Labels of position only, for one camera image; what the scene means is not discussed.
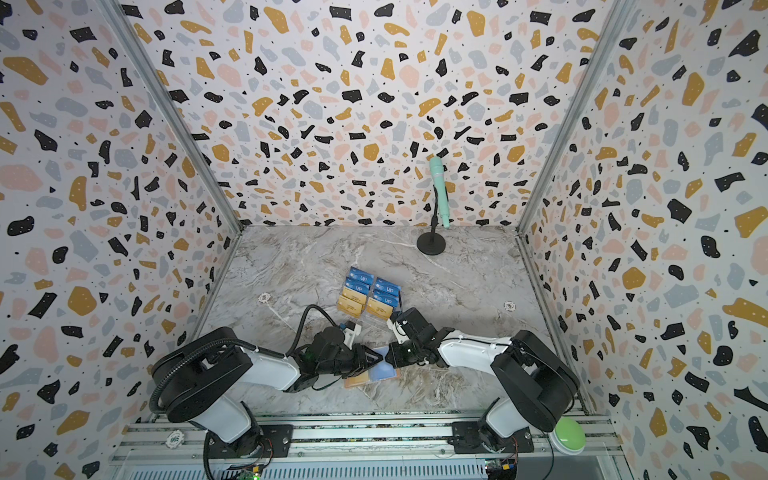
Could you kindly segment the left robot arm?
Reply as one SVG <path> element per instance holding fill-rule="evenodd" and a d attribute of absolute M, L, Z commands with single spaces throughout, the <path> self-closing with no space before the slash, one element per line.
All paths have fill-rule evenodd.
<path fill-rule="evenodd" d="M 261 348 L 220 327 L 163 357 L 152 370 L 152 413 L 205 430 L 214 459 L 284 457 L 290 426 L 262 427 L 243 402 L 228 395 L 252 384 L 284 393 L 315 387 L 323 375 L 348 379 L 381 364 L 383 355 L 356 342 L 358 329 L 330 326 L 288 353 Z"/>

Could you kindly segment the pink leather card holder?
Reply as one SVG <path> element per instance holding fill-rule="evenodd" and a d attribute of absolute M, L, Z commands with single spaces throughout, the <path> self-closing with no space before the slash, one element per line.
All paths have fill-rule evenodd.
<path fill-rule="evenodd" d="M 360 375 L 345 379 L 344 387 L 346 389 L 351 389 L 371 383 L 396 379 L 400 376 L 400 370 L 384 359 Z"/>

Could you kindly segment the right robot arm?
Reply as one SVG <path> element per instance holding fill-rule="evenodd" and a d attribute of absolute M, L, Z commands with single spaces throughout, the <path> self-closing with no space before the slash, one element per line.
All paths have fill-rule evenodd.
<path fill-rule="evenodd" d="M 458 453 L 521 449 L 518 437 L 530 428 L 553 433 L 580 388 L 576 375 L 529 330 L 490 338 L 437 329 L 415 308 L 393 313 L 388 326 L 397 338 L 386 355 L 394 367 L 467 368 L 495 377 L 506 393 L 479 420 L 452 426 Z"/>

